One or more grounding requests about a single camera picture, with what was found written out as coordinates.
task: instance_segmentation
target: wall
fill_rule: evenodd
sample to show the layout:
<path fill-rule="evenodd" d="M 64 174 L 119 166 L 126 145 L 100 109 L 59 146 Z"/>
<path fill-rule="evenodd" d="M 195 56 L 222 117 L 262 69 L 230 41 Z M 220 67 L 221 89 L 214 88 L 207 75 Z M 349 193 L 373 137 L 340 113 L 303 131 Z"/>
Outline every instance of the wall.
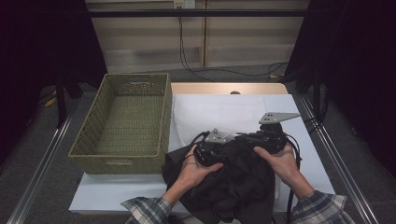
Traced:
<path fill-rule="evenodd" d="M 89 9 L 170 9 L 173 1 L 86 0 Z M 196 8 L 304 9 L 307 0 L 197 0 Z M 182 18 L 189 67 L 286 62 L 302 18 Z M 178 18 L 92 19 L 109 72 L 182 68 Z"/>

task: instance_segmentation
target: person's right hand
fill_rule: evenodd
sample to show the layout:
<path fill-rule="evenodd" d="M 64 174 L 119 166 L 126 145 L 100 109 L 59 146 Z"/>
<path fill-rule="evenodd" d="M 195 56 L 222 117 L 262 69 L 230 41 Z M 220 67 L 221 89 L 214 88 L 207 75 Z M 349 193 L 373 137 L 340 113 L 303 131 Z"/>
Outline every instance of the person's right hand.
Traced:
<path fill-rule="evenodd" d="M 283 150 L 275 155 L 271 155 L 262 147 L 254 147 L 254 151 L 268 161 L 275 173 L 293 190 L 298 199 L 315 190 L 300 173 L 291 144 L 287 143 Z"/>

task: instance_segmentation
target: plaid sleeve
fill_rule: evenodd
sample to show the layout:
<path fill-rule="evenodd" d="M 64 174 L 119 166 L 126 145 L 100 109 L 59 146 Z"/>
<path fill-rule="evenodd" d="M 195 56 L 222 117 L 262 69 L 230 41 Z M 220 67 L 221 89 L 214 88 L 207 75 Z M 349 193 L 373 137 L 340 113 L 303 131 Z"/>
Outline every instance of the plaid sleeve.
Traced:
<path fill-rule="evenodd" d="M 126 222 L 127 224 L 167 223 L 168 216 L 171 213 L 169 202 L 163 198 L 138 197 L 125 201 L 121 205 L 132 213 L 132 216 Z"/>
<path fill-rule="evenodd" d="M 293 208 L 291 223 L 355 223 L 344 212 L 346 196 L 315 191 L 297 202 Z"/>

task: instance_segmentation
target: woven basket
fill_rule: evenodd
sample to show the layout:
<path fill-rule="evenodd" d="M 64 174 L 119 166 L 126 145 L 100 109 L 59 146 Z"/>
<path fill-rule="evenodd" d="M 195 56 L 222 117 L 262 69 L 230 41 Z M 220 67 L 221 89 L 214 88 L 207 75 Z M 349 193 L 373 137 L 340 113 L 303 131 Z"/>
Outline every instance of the woven basket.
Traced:
<path fill-rule="evenodd" d="M 168 74 L 107 74 L 69 158 L 91 175 L 160 174 L 171 107 Z"/>

